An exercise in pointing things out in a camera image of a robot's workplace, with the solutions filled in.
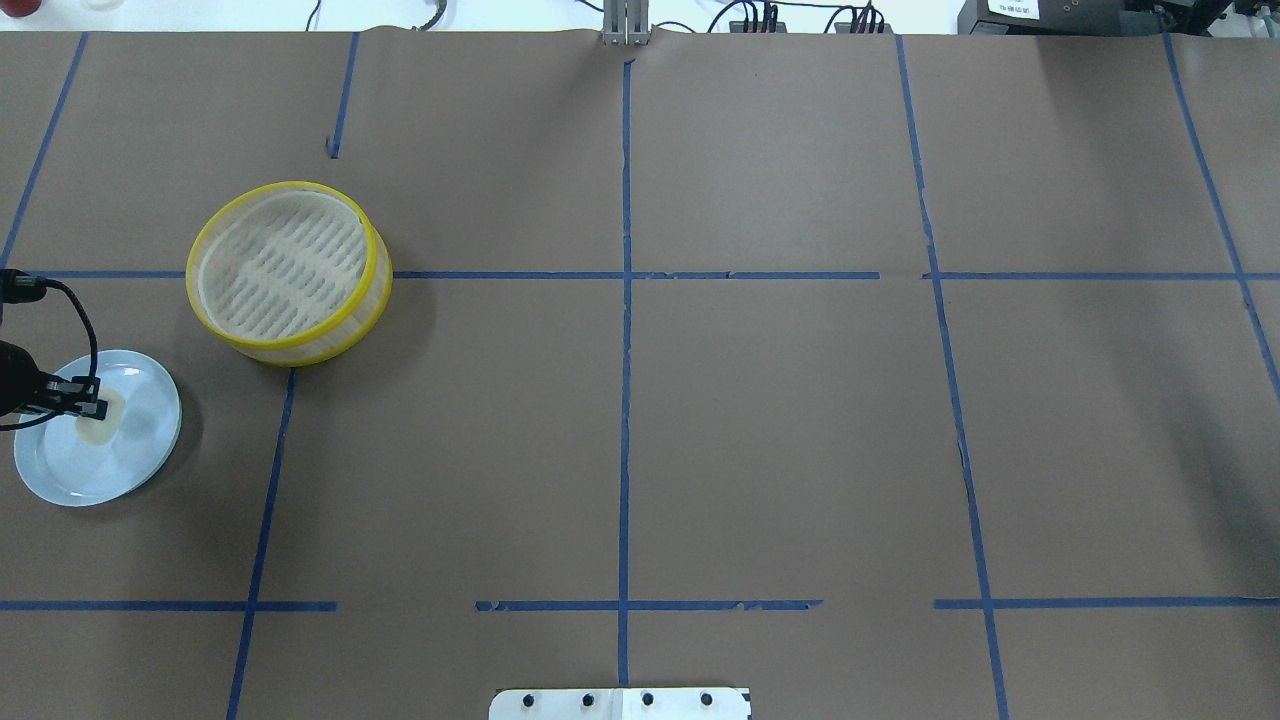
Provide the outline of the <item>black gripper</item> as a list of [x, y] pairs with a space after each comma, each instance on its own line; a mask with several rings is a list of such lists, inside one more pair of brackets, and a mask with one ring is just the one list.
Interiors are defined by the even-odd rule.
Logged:
[[105, 398], [47, 398], [46, 395], [97, 395], [101, 380], [95, 375], [60, 375], [42, 372], [32, 356], [17, 345], [1, 342], [1, 415], [78, 416], [104, 420]]

